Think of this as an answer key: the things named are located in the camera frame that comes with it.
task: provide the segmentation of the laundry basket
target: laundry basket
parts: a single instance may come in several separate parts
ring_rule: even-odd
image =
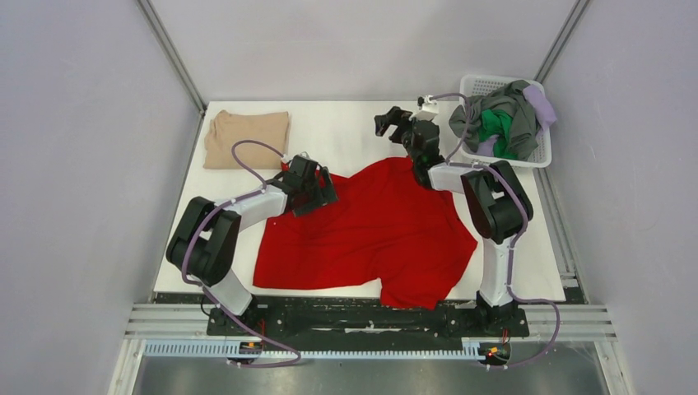
[[[502,86],[512,82],[520,80],[521,78],[511,78],[511,77],[498,77],[498,76],[478,76],[468,74],[460,80],[460,93],[466,96],[472,95],[488,95],[490,92],[501,88]],[[545,95],[545,90],[543,86],[535,81],[526,80],[529,84],[535,85],[541,90],[543,95]],[[480,161],[485,163],[497,162],[498,160],[507,160],[514,167],[536,167],[542,168],[550,164],[552,160],[552,153],[550,147],[550,129],[545,128],[542,133],[536,138],[538,142],[538,148],[531,153],[531,156],[527,160],[511,160],[502,159],[491,156],[479,156],[475,155],[470,151],[470,149],[463,144],[461,151],[465,156],[466,162]]]

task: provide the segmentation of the beige folded shirt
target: beige folded shirt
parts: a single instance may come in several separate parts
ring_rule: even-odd
[[[241,169],[230,149],[240,140],[266,142],[286,152],[288,140],[288,113],[239,115],[221,111],[211,121],[204,138],[206,160],[204,169]],[[257,144],[241,144],[235,154],[253,169],[280,169],[281,158],[273,151]]]

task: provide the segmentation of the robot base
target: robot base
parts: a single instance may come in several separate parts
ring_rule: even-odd
[[[240,316],[251,328],[301,351],[462,350],[464,337],[527,337],[522,309],[487,322],[472,302],[449,300],[435,309],[393,309],[372,299],[254,296]],[[219,309],[211,311],[207,335],[246,336]],[[276,347],[265,344],[264,349]]]

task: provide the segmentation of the white table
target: white table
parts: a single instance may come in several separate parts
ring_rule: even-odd
[[[444,155],[453,150],[457,142],[448,126],[448,118],[456,104],[456,102],[440,102],[440,115],[435,120],[441,128],[441,151]],[[408,110],[416,109],[416,103],[413,101],[211,102],[203,121],[171,231],[174,231],[175,225],[179,223],[190,199],[203,196],[215,201],[232,198],[258,187],[258,180],[245,170],[205,170],[203,168],[206,155],[203,139],[210,122],[219,111],[224,109],[237,114],[288,111],[291,116],[288,154],[294,155],[306,151],[311,158],[321,165],[326,165],[331,173],[349,177],[378,160],[406,155],[404,149],[391,143],[387,136],[378,138],[374,134],[374,115],[384,114],[393,105]],[[266,179],[270,179],[277,172],[278,170],[262,170],[259,173]],[[557,270],[533,172],[518,169],[516,174],[533,204],[534,214],[528,231],[517,244],[514,260],[514,291],[522,298],[564,300],[560,273]],[[451,290],[447,299],[470,300],[475,298],[475,292],[482,279],[482,238],[472,225],[465,197],[454,194],[454,203],[461,221],[480,244],[472,255],[463,277]],[[315,297],[379,297],[379,280],[369,281],[360,286],[322,290],[277,290],[253,286],[254,265],[257,261],[264,226],[265,223],[261,222],[240,233],[233,261],[233,271],[252,293]],[[167,262],[165,257],[162,259],[155,291],[200,293],[197,287],[182,282],[179,270]]]

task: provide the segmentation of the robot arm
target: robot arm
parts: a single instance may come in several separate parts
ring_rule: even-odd
[[[436,102],[431,96],[423,96],[417,105],[416,113],[393,107],[386,114],[376,115],[375,134],[381,137],[390,126],[395,126],[389,140],[405,147],[412,159],[415,179],[421,186],[465,194],[472,223],[485,240],[477,305],[484,309],[486,321],[505,319],[517,307],[507,290],[507,277],[510,241],[522,228],[521,213],[513,198],[503,194],[503,186],[489,170],[482,166],[447,163],[440,154],[439,126],[431,122],[439,113]],[[501,160],[491,168],[511,187],[531,220],[533,207],[511,165]]]
[[[252,295],[230,269],[235,256],[238,233],[257,222],[293,211],[302,216],[337,201],[328,169],[305,156],[295,156],[289,169],[268,180],[255,196],[234,201],[218,212],[204,228],[208,239],[198,237],[189,256],[187,274],[196,277],[233,314],[242,314]],[[180,271],[187,247],[197,228],[216,204],[195,197],[187,205],[177,225],[165,257]]]

